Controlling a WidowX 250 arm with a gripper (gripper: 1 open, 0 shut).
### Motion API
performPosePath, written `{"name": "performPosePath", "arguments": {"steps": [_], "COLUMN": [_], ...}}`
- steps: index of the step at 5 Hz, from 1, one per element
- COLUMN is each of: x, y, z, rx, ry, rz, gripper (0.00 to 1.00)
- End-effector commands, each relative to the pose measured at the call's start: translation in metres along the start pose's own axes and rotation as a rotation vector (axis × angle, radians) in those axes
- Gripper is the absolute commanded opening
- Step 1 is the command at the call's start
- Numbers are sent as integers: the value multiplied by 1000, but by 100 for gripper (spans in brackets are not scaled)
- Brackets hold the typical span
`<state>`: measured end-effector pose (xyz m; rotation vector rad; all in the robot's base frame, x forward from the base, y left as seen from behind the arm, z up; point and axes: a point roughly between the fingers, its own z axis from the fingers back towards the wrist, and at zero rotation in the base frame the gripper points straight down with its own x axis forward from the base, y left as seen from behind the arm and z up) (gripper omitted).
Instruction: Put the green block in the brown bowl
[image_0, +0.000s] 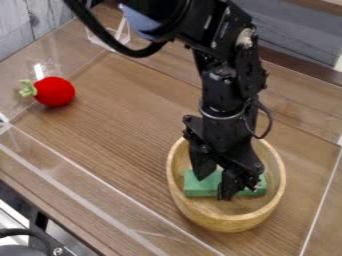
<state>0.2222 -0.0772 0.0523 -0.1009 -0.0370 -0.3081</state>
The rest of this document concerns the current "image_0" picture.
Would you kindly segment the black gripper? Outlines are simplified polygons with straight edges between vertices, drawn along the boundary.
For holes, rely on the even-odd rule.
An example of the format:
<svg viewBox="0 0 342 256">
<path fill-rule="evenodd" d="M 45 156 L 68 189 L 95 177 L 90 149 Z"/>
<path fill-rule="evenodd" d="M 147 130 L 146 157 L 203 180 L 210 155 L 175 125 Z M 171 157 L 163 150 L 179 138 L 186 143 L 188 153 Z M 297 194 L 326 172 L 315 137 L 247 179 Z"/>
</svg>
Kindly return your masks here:
<svg viewBox="0 0 342 256">
<path fill-rule="evenodd" d="M 249 190 L 255 192 L 261 183 L 265 165 L 253 148 L 257 113 L 219 117 L 183 117 L 183 137 L 190 143 L 192 172 L 199 181 L 223 168 L 218 185 L 218 199 L 230 201 Z"/>
</svg>

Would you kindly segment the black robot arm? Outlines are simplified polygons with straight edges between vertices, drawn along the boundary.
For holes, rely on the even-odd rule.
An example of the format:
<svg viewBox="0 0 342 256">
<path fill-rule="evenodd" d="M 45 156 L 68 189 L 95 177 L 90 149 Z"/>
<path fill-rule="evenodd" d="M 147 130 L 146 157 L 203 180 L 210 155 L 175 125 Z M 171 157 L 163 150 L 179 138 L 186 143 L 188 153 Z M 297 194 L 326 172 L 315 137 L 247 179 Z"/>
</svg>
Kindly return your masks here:
<svg viewBox="0 0 342 256">
<path fill-rule="evenodd" d="M 152 42 L 178 39 L 191 49 L 202 78 L 198 116 L 183 117 L 195 177 L 222 168 L 218 198 L 255 190 L 265 165 L 251 141 L 266 88 L 253 18 L 231 0 L 119 0 L 135 33 Z"/>
</svg>

